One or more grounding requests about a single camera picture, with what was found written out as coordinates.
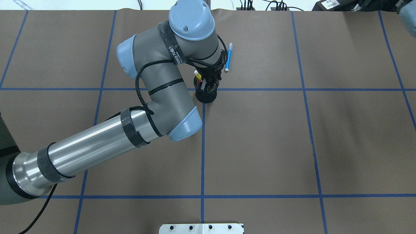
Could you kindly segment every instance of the white bracket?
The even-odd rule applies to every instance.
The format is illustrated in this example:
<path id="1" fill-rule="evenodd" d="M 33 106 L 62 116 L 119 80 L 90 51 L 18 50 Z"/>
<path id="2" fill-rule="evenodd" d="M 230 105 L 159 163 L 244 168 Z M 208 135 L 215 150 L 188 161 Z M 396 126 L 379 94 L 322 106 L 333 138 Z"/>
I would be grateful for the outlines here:
<path id="1" fill-rule="evenodd" d="M 163 224 L 159 234 L 244 234 L 244 224 Z"/>

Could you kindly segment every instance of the blue marker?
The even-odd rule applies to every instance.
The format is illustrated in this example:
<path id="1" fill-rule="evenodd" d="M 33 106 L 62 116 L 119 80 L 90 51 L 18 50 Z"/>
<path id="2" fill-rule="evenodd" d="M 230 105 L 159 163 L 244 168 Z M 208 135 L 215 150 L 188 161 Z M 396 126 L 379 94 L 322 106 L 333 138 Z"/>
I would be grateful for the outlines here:
<path id="1" fill-rule="evenodd" d="M 231 51 L 233 50 L 233 44 L 230 43 L 228 45 L 228 60 L 227 63 L 225 64 L 225 71 L 228 72 L 230 70 L 230 61 L 231 61 Z"/>

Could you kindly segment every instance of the blue plastic cap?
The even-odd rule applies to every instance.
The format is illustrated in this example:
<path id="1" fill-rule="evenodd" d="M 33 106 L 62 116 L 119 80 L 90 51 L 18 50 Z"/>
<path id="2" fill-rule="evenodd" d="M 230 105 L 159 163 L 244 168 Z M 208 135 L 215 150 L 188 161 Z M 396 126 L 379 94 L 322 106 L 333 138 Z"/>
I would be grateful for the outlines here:
<path id="1" fill-rule="evenodd" d="M 199 41 L 215 30 L 209 6 L 203 0 L 178 0 L 169 11 L 169 25 L 179 37 Z"/>
<path id="2" fill-rule="evenodd" d="M 400 10 L 400 18 L 409 33 L 416 37 L 416 1 L 411 1 Z"/>
<path id="3" fill-rule="evenodd" d="M 123 43 L 117 46 L 116 50 L 117 59 L 119 60 L 120 65 L 123 67 L 124 72 L 133 79 L 135 79 L 137 75 L 137 70 L 133 59 L 133 41 L 135 36 L 137 36 L 137 34 L 123 41 Z"/>
<path id="4" fill-rule="evenodd" d="M 180 141 L 197 133 L 202 128 L 201 117 L 196 106 L 185 118 L 168 134 L 173 142 Z"/>

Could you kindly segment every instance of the bundle of cables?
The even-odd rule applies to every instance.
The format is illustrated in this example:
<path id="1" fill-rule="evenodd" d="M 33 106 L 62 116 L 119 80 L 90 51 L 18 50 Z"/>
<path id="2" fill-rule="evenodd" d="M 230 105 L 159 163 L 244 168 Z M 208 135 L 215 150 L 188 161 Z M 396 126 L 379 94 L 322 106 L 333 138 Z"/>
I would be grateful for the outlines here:
<path id="1" fill-rule="evenodd" d="M 246 0 L 244 0 L 244 7 L 243 7 L 243 2 L 240 0 L 241 3 L 241 10 L 254 10 L 253 8 L 253 0 L 248 0 L 248 3 L 246 2 Z"/>
<path id="2" fill-rule="evenodd" d="M 286 11 L 289 8 L 295 8 L 295 9 L 303 11 L 302 9 L 297 8 L 297 7 L 288 7 L 287 4 L 283 2 L 283 0 L 280 1 L 280 2 L 278 2 L 278 1 L 267 1 L 267 0 L 263 0 L 263 1 L 269 2 L 269 5 L 267 5 L 266 10 L 269 9 L 270 4 L 276 3 L 276 9 L 275 10 Z"/>

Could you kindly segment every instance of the sticker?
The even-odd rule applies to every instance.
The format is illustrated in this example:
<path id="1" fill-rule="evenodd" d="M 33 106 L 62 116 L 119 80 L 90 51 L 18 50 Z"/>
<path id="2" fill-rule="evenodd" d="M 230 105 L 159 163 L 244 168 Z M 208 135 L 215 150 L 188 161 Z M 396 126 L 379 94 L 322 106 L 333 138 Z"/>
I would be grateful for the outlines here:
<path id="1" fill-rule="evenodd" d="M 327 10 L 334 8 L 339 5 L 339 2 L 337 0 L 326 0 L 321 2 L 321 4 L 326 8 Z"/>

